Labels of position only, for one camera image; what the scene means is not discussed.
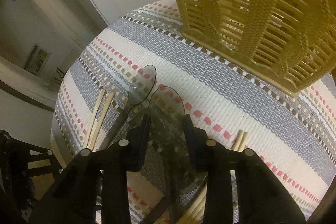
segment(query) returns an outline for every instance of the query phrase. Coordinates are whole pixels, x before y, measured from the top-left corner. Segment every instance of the framed picture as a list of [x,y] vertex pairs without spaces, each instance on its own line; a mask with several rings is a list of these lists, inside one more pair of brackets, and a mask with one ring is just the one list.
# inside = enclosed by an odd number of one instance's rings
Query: framed picture
[[50,56],[50,53],[46,52],[43,48],[35,44],[31,48],[23,68],[26,71],[39,76]]

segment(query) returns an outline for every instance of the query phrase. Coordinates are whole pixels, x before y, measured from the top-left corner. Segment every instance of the striped tablecloth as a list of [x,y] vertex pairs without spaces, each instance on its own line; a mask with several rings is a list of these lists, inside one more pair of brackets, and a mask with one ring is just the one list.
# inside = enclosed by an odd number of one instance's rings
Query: striped tablecloth
[[[258,153],[309,217],[336,174],[336,88],[332,77],[323,77],[293,99],[184,39],[180,28],[176,1],[162,0],[118,19],[90,43],[69,69],[58,93],[52,139],[62,157],[69,162],[71,154],[82,149],[100,88],[115,93],[115,98],[96,147],[125,106],[132,76],[153,64],[157,87],[174,88],[194,125],[209,137],[231,148],[238,130],[250,132],[247,146]],[[119,138],[125,136],[129,120]],[[159,202],[164,189],[162,161],[150,143],[141,172],[128,174],[134,223]],[[184,206],[197,190],[184,192]],[[237,221],[237,208],[234,212]],[[157,221],[168,222],[167,214]]]

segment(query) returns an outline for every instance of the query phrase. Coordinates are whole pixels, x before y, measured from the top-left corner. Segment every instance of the pair of chopsticks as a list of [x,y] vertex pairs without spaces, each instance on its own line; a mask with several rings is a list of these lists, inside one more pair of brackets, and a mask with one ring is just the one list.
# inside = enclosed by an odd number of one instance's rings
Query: pair of chopsticks
[[[232,150],[242,152],[245,148],[245,144],[247,141],[249,133],[243,130],[238,131],[238,135],[235,141],[235,144],[232,146]],[[185,214],[180,218],[180,220],[176,224],[196,224],[200,223],[202,216],[204,215],[205,210],[205,200],[207,194],[207,186],[201,190],[200,194],[193,202],[193,204],[189,207],[189,209],[185,212]]]
[[96,128],[94,130],[94,133],[92,135],[90,146],[88,147],[88,143],[89,143],[92,127],[93,127],[93,124],[95,123],[95,118],[96,118],[96,115],[97,115],[97,111],[98,111],[99,106],[101,104],[101,101],[102,101],[102,99],[104,97],[104,94],[105,94],[105,90],[101,89],[100,92],[99,92],[96,104],[94,105],[94,109],[93,109],[92,114],[91,114],[91,118],[90,118],[90,122],[89,122],[89,127],[87,129],[86,138],[85,138],[85,141],[84,141],[83,148],[90,148],[91,150],[93,150],[93,148],[94,148],[94,146],[96,144],[99,131],[101,129],[101,126],[103,124],[103,121],[104,121],[104,118],[106,116],[106,113],[107,113],[107,111],[108,111],[108,109],[109,109],[109,107],[111,105],[111,102],[113,100],[113,97],[114,97],[113,93],[109,93],[109,95],[108,95],[108,97],[106,99],[106,102],[105,102],[105,104],[103,106],[103,110],[102,110],[102,113],[101,113],[101,115],[99,117],[97,126],[96,126]]

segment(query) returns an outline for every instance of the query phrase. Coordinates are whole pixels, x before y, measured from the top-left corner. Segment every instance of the woven basket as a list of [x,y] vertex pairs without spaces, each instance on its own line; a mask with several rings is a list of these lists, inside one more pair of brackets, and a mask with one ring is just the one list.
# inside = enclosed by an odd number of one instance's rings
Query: woven basket
[[183,34],[295,96],[336,66],[336,0],[177,0]]

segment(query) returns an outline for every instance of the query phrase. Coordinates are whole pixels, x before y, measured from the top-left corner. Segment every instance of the table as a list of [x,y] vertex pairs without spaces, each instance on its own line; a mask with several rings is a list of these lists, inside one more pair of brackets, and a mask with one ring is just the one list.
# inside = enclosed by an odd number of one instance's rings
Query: table
[[[108,26],[82,52],[61,84],[52,122],[52,147],[65,163],[82,149],[100,88],[115,93],[94,149],[125,106],[130,79],[153,64],[158,86],[174,88],[196,127],[231,148],[238,130],[250,133],[252,148],[308,218],[336,174],[336,88],[326,75],[296,98],[242,70],[181,34],[175,0],[134,10]],[[96,122],[101,114],[98,110]],[[126,135],[131,112],[118,138]],[[140,222],[164,193],[162,161],[149,143],[140,173],[128,173],[130,212]],[[181,197],[185,207],[196,189]],[[238,221],[237,208],[234,220]],[[157,223],[168,223],[165,213]]]

